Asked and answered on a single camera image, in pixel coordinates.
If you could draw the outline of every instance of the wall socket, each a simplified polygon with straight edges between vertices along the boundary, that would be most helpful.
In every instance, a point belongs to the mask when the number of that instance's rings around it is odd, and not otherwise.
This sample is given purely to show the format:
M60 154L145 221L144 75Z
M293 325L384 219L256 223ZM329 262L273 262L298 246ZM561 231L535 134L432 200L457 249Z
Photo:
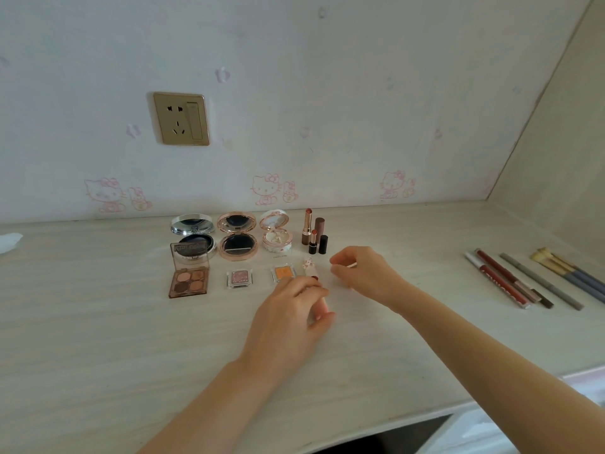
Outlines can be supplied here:
M204 96L154 92L153 99L164 144L210 144Z

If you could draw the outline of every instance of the single eyeshadow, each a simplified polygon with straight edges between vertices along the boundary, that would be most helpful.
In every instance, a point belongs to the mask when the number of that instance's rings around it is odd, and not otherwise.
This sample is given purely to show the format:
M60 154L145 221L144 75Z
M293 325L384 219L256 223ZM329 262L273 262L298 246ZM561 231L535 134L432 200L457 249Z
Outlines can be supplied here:
M193 292L199 291L204 287L204 284L201 282L201 280L196 280L194 282L191 282L191 285L189 285L189 289Z
M294 276L294 274L292 274L292 270L290 269L290 266L276 267L275 274L279 280L283 279L284 277L293 277Z
M177 293L183 293L189 289L189 284L187 282L179 282L174 286L174 291Z
M247 283L248 271L233 271L231 273L231 283Z
M182 272L181 274L177 275L177 280L179 282L187 282L190 278L191 278L191 274L188 272Z

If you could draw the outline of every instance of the eyeshadow palette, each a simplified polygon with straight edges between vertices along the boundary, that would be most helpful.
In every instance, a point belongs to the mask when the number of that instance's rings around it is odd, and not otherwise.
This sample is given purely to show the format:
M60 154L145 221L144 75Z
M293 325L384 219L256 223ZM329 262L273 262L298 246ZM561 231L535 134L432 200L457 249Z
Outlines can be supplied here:
M227 273L227 287L240 288L252 285L252 269L237 269Z
M170 283L169 298L205 295L208 291L208 267L181 269L174 273Z
M294 271L294 266L291 264L276 266L271 270L271 275L273 276L273 281L275 283L279 282L284 277L296 277L296 271Z

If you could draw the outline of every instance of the wall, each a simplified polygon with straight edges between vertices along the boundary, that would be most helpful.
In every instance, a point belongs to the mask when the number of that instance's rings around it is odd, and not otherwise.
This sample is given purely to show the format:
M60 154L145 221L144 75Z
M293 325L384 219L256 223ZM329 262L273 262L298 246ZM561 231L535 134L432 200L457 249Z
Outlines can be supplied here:
M605 0L594 0L489 200L605 264Z
M588 1L0 0L0 221L484 199Z

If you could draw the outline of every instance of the lip liner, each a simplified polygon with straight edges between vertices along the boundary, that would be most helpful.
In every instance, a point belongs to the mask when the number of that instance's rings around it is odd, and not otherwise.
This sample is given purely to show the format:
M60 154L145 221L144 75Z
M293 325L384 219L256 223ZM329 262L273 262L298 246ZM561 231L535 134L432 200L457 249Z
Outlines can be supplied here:
M509 295L519 305L519 307L527 309L531 305L521 293L515 290L507 281L500 277L494 271L494 269L486 265L477 255L474 255L471 252L466 252L464 255L466 259L473 264L473 266L479 269L480 272L484 273L495 285L504 290L504 292L506 292L506 294Z
M485 253L480 248L476 249L475 252L479 257L488 263L491 267L493 267L496 271L501 273L505 279L507 279L513 287L517 288L522 295L525 295L527 299L532 301L533 303L540 303L547 309L552 309L554 304L552 304L549 300L539 294L533 288L528 287L525 283L521 282L513 273L511 273L507 268L502 266L498 261L490 257L487 253Z
M558 296L559 298L561 298L563 301L565 301L567 304L569 304L571 307L573 307L576 311L581 311L582 309L584 309L584 305L582 303L580 303L579 301L575 300L574 298L572 298L571 296L569 296L567 293L559 290L552 283L548 282L545 278L542 278L540 275L536 274L531 269L523 266L516 259L510 257L506 253L501 253L500 254L500 258L502 258L503 260L505 260L505 261L509 262L510 264L512 264L514 267L516 267L519 271L521 271L522 273L524 273L526 276L528 276L529 278L535 280L540 285L542 285L542 287L544 287L547 290L550 290L551 292L553 292L554 294L556 294L556 296Z

